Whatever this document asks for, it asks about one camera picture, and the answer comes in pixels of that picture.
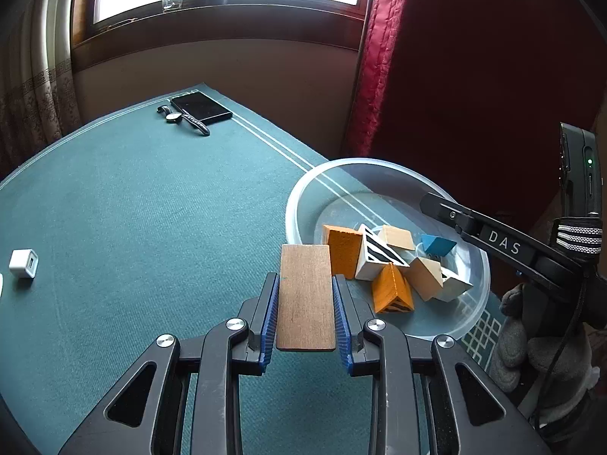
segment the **wall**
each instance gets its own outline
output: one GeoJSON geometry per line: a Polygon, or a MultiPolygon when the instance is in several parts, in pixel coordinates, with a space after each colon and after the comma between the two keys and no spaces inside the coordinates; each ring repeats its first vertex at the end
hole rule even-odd
{"type": "Polygon", "coordinates": [[[83,122],[205,82],[324,156],[338,156],[356,51],[295,41],[232,39],[129,54],[74,75],[83,122]]]}

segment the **patterned curtain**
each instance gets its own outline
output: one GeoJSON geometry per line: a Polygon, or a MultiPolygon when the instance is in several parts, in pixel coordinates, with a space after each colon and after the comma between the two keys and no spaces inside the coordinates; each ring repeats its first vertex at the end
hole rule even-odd
{"type": "Polygon", "coordinates": [[[72,0],[33,0],[0,45],[0,179],[81,126],[70,60],[72,0]]]}

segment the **smartphone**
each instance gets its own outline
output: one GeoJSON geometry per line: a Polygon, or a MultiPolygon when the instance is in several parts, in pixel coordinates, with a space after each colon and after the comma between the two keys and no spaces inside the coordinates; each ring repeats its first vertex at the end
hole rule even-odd
{"type": "Polygon", "coordinates": [[[232,117],[232,111],[227,110],[202,92],[192,92],[184,96],[173,97],[171,104],[182,113],[192,116],[204,125],[210,125],[232,117]]]}

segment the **blue gripper pad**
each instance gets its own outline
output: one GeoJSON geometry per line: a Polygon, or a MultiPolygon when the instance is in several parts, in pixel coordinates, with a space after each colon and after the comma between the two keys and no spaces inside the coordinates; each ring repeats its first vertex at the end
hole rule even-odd
{"type": "Polygon", "coordinates": [[[272,294],[269,297],[268,311],[263,321],[262,337],[261,337],[261,354],[259,355],[259,363],[262,367],[262,372],[265,372],[274,350],[274,336],[276,335],[276,323],[278,320],[278,281],[274,280],[272,294]]]}
{"type": "Polygon", "coordinates": [[[338,338],[339,357],[344,363],[348,374],[352,374],[352,337],[350,327],[345,318],[344,304],[342,303],[337,280],[333,277],[333,312],[335,313],[335,332],[338,338]]]}

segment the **blue triangular block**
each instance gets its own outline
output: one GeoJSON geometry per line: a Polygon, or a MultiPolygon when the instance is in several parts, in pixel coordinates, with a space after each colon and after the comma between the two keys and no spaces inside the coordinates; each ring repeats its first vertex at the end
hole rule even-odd
{"type": "Polygon", "coordinates": [[[453,249],[456,243],[455,241],[447,240],[440,236],[422,234],[421,244],[424,248],[424,252],[428,255],[447,256],[447,253],[453,249]]]}

